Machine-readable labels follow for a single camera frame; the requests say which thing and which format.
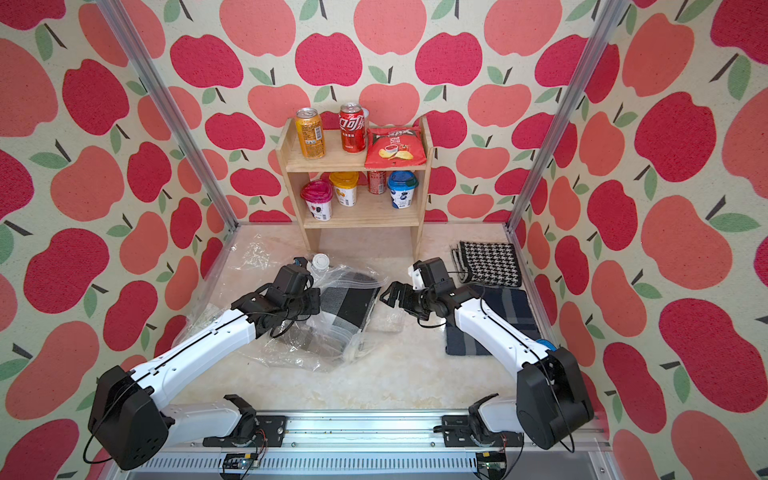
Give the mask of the clear plastic vacuum bag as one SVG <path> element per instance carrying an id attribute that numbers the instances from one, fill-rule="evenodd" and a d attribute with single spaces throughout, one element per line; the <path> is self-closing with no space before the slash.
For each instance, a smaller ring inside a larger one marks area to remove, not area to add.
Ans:
<path id="1" fill-rule="evenodd" d="M 307 252 L 299 241 L 298 233 L 291 227 L 269 227 L 261 231 L 252 228 L 240 229 L 235 239 L 225 247 L 225 262 L 208 304 L 199 316 L 183 329 L 180 338 L 186 340 L 208 327 L 215 317 L 228 309 L 230 302 L 272 281 L 283 265 L 297 257 L 311 260 L 312 254 Z M 379 300 L 380 294 L 396 279 L 404 262 L 402 259 L 384 257 L 367 243 L 350 248 L 331 243 L 324 246 L 320 252 L 326 257 L 327 268 L 308 268 L 317 288 L 325 274 L 341 268 L 359 270 L 380 281 L 381 288 L 364 332 L 361 353 L 351 361 L 346 361 L 344 358 L 320 357 L 304 350 L 301 347 L 300 333 L 302 325 L 306 323 L 304 321 L 295 323 L 281 336 L 266 333 L 241 348 L 242 355 L 268 367 L 329 372 L 378 351 L 382 345 L 403 332 L 405 313 L 388 307 Z"/>

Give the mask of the black grey striped scarf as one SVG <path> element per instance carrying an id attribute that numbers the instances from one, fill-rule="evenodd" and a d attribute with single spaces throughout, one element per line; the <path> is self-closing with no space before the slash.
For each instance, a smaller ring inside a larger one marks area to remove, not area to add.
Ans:
<path id="1" fill-rule="evenodd" d="M 359 270 L 341 268 L 320 280 L 320 311 L 302 325 L 301 347 L 325 358 L 351 361 L 361 353 L 380 281 Z"/>

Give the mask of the black white houndstooth scarf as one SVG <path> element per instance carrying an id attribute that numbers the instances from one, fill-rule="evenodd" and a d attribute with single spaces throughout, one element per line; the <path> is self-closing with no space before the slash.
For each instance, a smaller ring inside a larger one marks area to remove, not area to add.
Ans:
<path id="1" fill-rule="evenodd" d="M 511 243 L 460 241 L 451 249 L 455 273 L 464 283 L 519 288 L 522 274 Z"/>

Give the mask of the navy blue plaid scarf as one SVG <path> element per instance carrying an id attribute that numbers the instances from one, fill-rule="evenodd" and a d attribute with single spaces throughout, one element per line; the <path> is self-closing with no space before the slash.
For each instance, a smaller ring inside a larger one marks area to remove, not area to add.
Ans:
<path id="1" fill-rule="evenodd" d="M 482 293 L 487 306 L 522 334 L 538 341 L 542 338 L 531 310 L 527 293 L 509 287 L 473 288 Z M 489 356 L 490 352 L 472 336 L 453 325 L 445 326 L 445 353 L 449 356 Z"/>

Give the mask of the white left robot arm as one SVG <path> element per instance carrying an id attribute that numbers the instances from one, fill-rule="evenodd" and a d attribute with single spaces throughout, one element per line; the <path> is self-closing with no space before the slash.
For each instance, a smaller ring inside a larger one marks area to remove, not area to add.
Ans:
<path id="1" fill-rule="evenodd" d="M 270 334 L 278 336 L 320 311 L 320 290 L 297 257 L 274 281 L 234 301 L 205 329 L 131 370 L 115 366 L 97 380 L 88 429 L 121 469 L 147 463 L 164 446 L 203 439 L 214 446 L 263 449 L 257 413 L 230 394 L 203 405 L 174 398 L 233 351 Z"/>

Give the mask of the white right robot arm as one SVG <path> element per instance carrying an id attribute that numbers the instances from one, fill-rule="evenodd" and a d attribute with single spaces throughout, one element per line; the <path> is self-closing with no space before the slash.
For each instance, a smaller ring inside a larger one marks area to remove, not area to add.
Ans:
<path id="1" fill-rule="evenodd" d="M 595 417 L 575 356 L 533 340 L 504 320 L 479 285 L 456 286 L 442 259 L 418 261 L 411 281 L 395 281 L 379 300 L 418 322 L 431 315 L 478 341 L 515 377 L 513 398 L 488 395 L 468 408 L 467 434 L 480 445 L 522 434 L 544 450 L 570 438 Z"/>

